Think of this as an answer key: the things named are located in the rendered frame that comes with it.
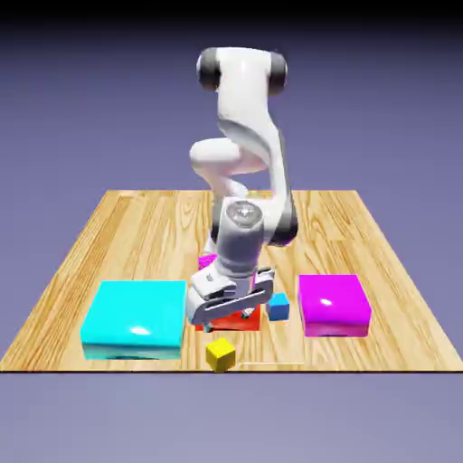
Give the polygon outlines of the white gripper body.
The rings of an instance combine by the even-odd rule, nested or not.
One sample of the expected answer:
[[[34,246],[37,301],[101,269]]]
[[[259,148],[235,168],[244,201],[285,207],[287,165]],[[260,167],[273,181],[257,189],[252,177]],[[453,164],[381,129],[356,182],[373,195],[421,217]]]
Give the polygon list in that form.
[[[185,301],[185,313],[192,325],[205,325],[214,319],[265,304],[272,294],[273,278],[256,280],[255,287],[250,293],[237,298],[222,297],[206,300],[194,288],[190,288]]]

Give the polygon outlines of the small yellow cube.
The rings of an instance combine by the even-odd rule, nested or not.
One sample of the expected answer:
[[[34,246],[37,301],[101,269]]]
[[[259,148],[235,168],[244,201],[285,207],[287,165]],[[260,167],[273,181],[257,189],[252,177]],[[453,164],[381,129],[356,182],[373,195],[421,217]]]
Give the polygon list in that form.
[[[224,373],[236,364],[236,349],[226,338],[218,338],[206,346],[206,362],[214,372]]]

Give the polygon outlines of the small blue cube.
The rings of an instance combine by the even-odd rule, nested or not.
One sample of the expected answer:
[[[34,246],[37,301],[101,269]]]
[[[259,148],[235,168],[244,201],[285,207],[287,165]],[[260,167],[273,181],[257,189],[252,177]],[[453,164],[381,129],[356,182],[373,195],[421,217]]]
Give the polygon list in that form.
[[[284,321],[289,317],[289,301],[284,292],[274,293],[266,303],[269,321]]]

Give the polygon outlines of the large red box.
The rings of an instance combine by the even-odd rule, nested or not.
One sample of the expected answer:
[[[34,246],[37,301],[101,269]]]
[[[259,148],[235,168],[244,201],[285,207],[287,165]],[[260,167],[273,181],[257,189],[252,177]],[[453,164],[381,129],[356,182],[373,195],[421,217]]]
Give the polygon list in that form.
[[[213,330],[218,331],[259,331],[260,305],[257,305],[247,318],[243,318],[241,312],[236,312],[213,320],[212,326]]]

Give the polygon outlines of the large cyan box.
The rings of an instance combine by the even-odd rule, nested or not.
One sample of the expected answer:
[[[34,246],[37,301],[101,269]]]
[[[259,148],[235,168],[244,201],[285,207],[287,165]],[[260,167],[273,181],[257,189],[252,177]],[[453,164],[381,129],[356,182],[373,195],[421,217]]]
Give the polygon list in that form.
[[[103,280],[80,328],[87,360],[181,356],[183,280]]]

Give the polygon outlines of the large magenta box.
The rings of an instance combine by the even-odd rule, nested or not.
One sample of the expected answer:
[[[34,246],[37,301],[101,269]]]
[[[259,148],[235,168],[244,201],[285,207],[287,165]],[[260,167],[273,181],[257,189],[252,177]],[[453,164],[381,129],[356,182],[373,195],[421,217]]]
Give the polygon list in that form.
[[[305,337],[367,337],[372,309],[355,274],[298,276]]]

